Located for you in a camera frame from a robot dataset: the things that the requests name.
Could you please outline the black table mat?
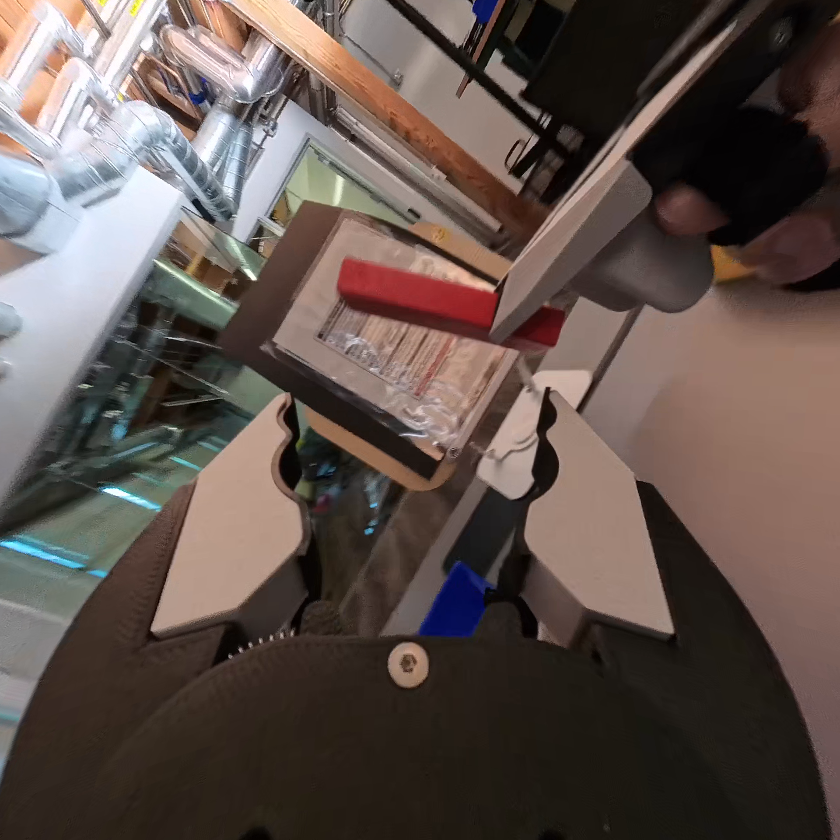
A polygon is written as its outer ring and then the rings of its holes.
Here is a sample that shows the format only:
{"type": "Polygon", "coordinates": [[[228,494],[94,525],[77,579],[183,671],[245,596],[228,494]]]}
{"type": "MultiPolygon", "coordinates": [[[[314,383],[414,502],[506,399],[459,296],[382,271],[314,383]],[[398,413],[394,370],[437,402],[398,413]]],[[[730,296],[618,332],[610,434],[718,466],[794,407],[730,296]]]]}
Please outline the black table mat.
{"type": "Polygon", "coordinates": [[[449,574],[461,563],[479,576],[487,577],[509,544],[517,519],[518,503],[495,489],[487,489],[449,550],[443,572],[449,574]]]}

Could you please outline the blue plastic bin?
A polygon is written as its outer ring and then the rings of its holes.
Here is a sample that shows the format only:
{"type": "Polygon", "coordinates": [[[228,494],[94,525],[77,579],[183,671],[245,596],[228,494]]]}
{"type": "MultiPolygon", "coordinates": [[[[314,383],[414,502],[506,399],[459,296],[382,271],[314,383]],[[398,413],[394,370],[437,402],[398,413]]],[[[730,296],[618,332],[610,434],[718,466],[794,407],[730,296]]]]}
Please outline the blue plastic bin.
{"type": "Polygon", "coordinates": [[[472,637],[486,610],[493,585],[467,564],[456,562],[436,594],[417,635],[472,637]]]}

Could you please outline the white board stand base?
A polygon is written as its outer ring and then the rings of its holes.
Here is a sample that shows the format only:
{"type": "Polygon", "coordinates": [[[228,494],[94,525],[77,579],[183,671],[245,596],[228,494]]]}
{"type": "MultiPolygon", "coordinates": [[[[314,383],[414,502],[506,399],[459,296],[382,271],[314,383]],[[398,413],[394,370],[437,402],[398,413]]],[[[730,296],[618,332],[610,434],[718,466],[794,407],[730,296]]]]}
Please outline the white board stand base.
{"type": "Polygon", "coordinates": [[[557,392],[577,409],[592,383],[587,370],[546,370],[525,385],[481,456],[477,476],[504,498],[524,497],[533,484],[532,467],[537,454],[538,421],[546,391],[557,392]]]}

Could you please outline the red device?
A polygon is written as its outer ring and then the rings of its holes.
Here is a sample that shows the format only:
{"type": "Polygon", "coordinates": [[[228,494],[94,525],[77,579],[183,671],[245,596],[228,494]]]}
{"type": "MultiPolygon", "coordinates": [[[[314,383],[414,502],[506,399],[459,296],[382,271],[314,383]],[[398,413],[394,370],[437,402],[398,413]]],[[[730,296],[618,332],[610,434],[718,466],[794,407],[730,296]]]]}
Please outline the red device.
{"type": "Polygon", "coordinates": [[[357,312],[518,351],[552,348],[566,320],[562,310],[541,306],[511,336],[493,339],[495,291],[350,257],[341,262],[337,293],[357,312]]]}

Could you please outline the glass partition panel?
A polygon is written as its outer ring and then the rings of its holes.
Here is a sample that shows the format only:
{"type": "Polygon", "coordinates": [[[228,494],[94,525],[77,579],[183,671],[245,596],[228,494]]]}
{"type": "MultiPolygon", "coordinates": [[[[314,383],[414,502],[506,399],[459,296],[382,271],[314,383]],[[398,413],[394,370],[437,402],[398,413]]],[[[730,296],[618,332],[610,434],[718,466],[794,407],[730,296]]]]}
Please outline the glass partition panel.
{"type": "Polygon", "coordinates": [[[276,242],[184,211],[2,513],[3,585],[17,570],[104,578],[278,394],[219,347],[276,242]]]}

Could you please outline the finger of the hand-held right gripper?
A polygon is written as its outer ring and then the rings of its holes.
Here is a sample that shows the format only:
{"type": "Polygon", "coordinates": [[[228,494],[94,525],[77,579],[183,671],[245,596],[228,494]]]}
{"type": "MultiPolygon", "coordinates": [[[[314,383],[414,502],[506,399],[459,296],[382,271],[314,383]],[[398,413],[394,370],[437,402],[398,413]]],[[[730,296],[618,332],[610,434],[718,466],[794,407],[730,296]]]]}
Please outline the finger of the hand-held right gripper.
{"type": "Polygon", "coordinates": [[[648,207],[653,188],[630,155],[657,121],[648,100],[561,197],[508,272],[491,342],[509,339],[648,207]]]}

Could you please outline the instruction sheet display board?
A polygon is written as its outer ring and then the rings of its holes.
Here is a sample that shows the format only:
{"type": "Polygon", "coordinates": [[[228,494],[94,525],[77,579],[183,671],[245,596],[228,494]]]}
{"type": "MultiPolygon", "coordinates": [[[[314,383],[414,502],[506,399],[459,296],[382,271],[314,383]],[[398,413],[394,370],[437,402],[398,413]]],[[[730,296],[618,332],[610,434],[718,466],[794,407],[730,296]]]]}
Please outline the instruction sheet display board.
{"type": "Polygon", "coordinates": [[[290,393],[321,435],[409,490],[440,487],[511,372],[517,352],[377,317],[341,298],[349,259],[487,292],[498,279],[415,230],[305,202],[219,335],[231,360],[290,393]]]}

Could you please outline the black office chair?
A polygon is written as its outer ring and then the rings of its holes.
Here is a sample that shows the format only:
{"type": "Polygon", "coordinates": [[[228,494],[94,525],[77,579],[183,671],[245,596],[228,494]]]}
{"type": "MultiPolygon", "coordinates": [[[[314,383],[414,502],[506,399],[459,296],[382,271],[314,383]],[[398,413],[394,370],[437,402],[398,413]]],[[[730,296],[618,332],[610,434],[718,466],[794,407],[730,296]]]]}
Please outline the black office chair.
{"type": "Polygon", "coordinates": [[[553,177],[576,155],[584,140],[578,129],[551,118],[546,112],[540,115],[539,121],[543,130],[555,134],[562,151],[553,150],[531,134],[527,139],[516,140],[504,160],[507,173],[519,183],[519,195],[533,201],[542,200],[553,177]]]}

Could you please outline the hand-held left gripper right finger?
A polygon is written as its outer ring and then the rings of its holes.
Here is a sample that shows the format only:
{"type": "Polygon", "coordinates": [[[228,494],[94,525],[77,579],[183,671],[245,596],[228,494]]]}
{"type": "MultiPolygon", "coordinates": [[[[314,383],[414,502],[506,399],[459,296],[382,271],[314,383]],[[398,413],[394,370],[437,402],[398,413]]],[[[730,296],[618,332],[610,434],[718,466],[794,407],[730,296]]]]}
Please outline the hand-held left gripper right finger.
{"type": "Polygon", "coordinates": [[[561,394],[545,401],[540,440],[559,470],[528,506],[523,601],[564,648],[594,624],[668,641],[676,629],[635,474],[561,394]]]}

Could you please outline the person's right hand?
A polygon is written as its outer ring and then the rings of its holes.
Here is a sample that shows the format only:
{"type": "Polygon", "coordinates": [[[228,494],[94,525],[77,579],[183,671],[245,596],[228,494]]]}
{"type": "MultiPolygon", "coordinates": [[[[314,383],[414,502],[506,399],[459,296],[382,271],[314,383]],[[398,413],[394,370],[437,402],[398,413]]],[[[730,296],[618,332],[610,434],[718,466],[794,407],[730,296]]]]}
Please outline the person's right hand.
{"type": "Polygon", "coordinates": [[[773,287],[838,288],[839,33],[828,25],[780,71],[780,112],[744,108],[654,200],[671,235],[705,235],[773,287]]]}

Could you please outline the yellow plastic bin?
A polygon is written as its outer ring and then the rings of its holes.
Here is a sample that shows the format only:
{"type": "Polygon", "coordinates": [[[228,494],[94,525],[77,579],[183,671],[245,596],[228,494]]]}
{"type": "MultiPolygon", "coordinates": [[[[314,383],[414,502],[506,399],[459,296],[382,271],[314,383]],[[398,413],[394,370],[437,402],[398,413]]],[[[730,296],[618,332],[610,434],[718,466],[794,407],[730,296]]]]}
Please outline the yellow plastic bin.
{"type": "Polygon", "coordinates": [[[744,264],[726,248],[711,245],[710,257],[714,286],[755,277],[755,266],[744,264]]]}

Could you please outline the cluster of silver ducts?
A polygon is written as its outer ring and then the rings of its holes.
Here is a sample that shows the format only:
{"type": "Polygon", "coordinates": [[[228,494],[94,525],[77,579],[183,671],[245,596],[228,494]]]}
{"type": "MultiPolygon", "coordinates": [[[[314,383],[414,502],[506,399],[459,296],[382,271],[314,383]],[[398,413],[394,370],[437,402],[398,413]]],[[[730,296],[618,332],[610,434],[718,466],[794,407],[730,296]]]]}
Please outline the cluster of silver ducts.
{"type": "Polygon", "coordinates": [[[116,196],[141,168],[172,175],[209,221],[238,211],[253,137],[251,107],[283,87],[280,49],[258,30],[236,51],[200,25],[171,22],[168,2],[83,2],[78,26],[32,3],[2,52],[2,238],[57,250],[81,212],[116,196]],[[182,72],[188,102],[208,108],[194,140],[166,111],[134,100],[139,66],[182,72]]]}

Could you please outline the wooden support post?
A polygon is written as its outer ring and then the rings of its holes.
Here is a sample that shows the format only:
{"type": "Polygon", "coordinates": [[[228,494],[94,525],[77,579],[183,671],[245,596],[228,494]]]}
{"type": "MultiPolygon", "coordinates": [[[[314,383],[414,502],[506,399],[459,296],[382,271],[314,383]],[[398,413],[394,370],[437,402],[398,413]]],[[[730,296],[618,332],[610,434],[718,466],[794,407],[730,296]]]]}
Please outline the wooden support post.
{"type": "Polygon", "coordinates": [[[435,166],[520,244],[527,244],[545,222],[549,213],[544,206],[515,194],[303,11],[289,2],[231,1],[227,5],[328,88],[435,166]]]}

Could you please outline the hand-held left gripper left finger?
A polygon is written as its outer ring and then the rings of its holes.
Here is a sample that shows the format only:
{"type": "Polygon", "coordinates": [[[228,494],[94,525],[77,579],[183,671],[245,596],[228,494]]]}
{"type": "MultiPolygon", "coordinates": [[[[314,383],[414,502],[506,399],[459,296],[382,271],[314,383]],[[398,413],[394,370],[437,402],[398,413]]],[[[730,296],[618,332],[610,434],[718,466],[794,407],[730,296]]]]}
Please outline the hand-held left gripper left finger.
{"type": "Polygon", "coordinates": [[[197,474],[150,623],[160,640],[211,627],[242,642],[286,635],[316,585],[297,463],[295,402],[281,393],[197,474]]]}

